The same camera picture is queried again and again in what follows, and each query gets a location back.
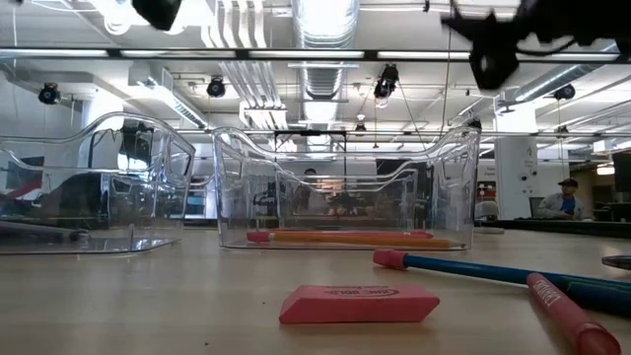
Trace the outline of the black frame rig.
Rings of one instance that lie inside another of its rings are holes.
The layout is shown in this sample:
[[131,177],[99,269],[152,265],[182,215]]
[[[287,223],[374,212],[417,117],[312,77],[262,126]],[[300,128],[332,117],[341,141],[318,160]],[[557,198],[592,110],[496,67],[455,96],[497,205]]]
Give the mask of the black frame rig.
[[347,151],[348,136],[344,130],[276,130],[270,145],[274,152],[338,153]]

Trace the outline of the white column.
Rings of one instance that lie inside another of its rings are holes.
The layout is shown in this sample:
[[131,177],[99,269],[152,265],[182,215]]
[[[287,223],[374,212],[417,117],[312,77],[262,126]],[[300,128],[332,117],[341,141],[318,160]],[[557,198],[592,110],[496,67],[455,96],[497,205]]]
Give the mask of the white column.
[[495,139],[497,198],[502,220],[530,216],[529,199],[537,194],[535,108],[522,104],[496,112],[495,130],[515,133]]

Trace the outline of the grey pen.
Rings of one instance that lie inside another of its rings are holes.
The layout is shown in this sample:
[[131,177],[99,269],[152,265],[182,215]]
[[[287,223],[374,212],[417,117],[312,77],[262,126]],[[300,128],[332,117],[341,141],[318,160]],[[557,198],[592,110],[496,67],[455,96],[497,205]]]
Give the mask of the grey pen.
[[57,242],[88,240],[91,234],[83,229],[68,229],[29,223],[0,221],[0,237],[33,238]]

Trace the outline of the silver round duct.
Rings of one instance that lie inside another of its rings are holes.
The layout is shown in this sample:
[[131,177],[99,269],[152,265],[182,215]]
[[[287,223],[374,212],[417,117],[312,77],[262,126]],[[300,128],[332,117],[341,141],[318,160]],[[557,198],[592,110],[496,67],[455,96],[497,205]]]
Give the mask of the silver round duct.
[[[360,0],[292,0],[296,45],[300,49],[350,49]],[[315,123],[332,122],[346,69],[342,62],[306,63],[301,69],[303,113]]]

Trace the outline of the clear plastic bin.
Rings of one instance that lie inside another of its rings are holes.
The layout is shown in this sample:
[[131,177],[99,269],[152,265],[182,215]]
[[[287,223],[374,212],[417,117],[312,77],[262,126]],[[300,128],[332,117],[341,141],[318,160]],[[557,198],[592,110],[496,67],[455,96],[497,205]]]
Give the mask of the clear plastic bin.
[[415,228],[418,174],[276,174],[282,229],[408,231]]
[[168,124],[128,112],[64,138],[0,136],[0,255],[175,243],[194,155]]
[[[256,136],[237,128],[213,135],[217,221],[226,248],[254,249],[417,249],[462,250],[472,244],[480,132],[452,130],[408,148],[396,148],[368,131],[347,132],[346,152],[283,153],[270,145],[273,132]],[[403,248],[321,243],[256,244],[248,232],[278,225],[276,174],[298,176],[387,175],[410,169],[418,174],[415,228],[464,248]]]
[[209,212],[213,183],[213,174],[193,175],[188,188],[166,181],[112,177],[104,217],[110,227],[133,226],[140,230],[178,229],[190,221],[213,219],[216,213]]

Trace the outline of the black pen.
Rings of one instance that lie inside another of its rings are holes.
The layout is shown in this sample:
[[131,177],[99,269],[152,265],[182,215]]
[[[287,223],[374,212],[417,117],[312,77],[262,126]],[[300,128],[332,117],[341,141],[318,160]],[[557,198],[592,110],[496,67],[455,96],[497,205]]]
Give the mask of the black pen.
[[631,270],[631,255],[605,256],[601,259],[601,263],[614,268]]

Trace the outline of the dark blue marker pen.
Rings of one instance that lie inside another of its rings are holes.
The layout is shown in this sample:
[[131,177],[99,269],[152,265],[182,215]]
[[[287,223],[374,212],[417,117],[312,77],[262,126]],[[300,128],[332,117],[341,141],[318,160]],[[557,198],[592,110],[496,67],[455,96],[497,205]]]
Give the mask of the dark blue marker pen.
[[567,295],[584,308],[631,318],[631,286],[571,282]]

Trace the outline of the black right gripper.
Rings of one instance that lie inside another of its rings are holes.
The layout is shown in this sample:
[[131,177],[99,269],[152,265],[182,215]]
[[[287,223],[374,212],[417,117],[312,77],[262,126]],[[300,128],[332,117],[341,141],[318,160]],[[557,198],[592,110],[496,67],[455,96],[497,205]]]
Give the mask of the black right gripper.
[[[544,57],[584,41],[580,26],[586,9],[572,0],[520,0],[510,20],[499,20],[493,12],[485,17],[442,15],[441,24],[471,41],[469,62],[478,87],[496,90],[519,68],[520,54]],[[520,42],[534,35],[541,44],[565,37],[553,48],[526,49]]]

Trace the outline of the white rectangular air duct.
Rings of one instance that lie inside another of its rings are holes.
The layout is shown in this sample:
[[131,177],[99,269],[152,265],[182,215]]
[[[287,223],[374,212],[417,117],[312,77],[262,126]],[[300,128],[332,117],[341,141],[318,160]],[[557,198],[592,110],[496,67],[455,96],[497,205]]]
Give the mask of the white rectangular air duct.
[[166,105],[198,129],[210,128],[204,114],[176,90],[175,77],[167,67],[134,62],[129,68],[128,85],[141,88],[144,95]]

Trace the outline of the red marker pen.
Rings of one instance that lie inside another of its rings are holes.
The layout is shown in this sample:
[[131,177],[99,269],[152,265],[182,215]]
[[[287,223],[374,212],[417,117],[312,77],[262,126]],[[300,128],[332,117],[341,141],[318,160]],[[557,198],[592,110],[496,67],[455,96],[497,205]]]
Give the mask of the red marker pen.
[[577,355],[622,355],[618,340],[542,274],[531,273],[526,285]]

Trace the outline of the grey round duct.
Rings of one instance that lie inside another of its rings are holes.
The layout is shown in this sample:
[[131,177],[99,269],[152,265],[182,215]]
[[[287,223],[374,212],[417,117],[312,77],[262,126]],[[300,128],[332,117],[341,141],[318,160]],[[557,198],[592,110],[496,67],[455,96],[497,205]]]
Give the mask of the grey round duct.
[[558,65],[516,89],[507,89],[504,97],[497,98],[495,101],[494,110],[500,114],[512,112],[511,107],[531,102],[546,94],[562,89],[601,67],[603,67],[601,63]]

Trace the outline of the person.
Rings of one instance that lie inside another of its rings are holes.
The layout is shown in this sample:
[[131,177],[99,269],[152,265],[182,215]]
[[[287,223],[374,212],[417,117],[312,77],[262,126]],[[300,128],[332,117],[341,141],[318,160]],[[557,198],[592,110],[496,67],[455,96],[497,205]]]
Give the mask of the person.
[[548,220],[591,221],[584,203],[576,196],[579,183],[573,178],[566,178],[558,185],[560,192],[544,197],[535,209],[534,217]]

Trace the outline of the blue pencil pink eraser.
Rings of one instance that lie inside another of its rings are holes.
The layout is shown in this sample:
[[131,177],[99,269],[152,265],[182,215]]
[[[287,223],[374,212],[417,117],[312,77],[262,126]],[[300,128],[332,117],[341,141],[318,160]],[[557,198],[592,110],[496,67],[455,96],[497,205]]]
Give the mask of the blue pencil pink eraser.
[[[534,273],[534,270],[420,256],[393,249],[376,250],[373,262],[394,269],[419,268],[516,284],[526,284],[526,278]],[[570,284],[562,281],[561,277],[576,276],[543,271],[539,271],[539,274],[557,288],[565,288]]]

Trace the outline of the dark long table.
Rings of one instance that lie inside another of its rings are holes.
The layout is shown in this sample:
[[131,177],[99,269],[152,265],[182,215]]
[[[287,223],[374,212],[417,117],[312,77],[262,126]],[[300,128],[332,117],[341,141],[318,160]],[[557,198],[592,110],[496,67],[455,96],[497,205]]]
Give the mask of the dark long table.
[[631,240],[631,223],[621,222],[516,219],[476,221],[474,226]]

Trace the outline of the orange pencil pink eraser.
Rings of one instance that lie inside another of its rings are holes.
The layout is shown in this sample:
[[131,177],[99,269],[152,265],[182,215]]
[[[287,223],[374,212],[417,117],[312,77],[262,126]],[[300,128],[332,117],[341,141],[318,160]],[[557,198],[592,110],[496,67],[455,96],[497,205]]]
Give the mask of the orange pencil pink eraser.
[[380,247],[451,249],[464,248],[465,244],[445,239],[436,239],[427,233],[391,232],[331,232],[331,231],[272,231],[248,232],[246,239],[256,244],[273,243],[321,243],[364,245]]
[[345,235],[345,236],[371,236],[384,238],[418,238],[433,239],[434,235],[425,231],[378,231],[378,230],[290,230],[290,229],[272,229],[270,233],[312,233],[318,235]]

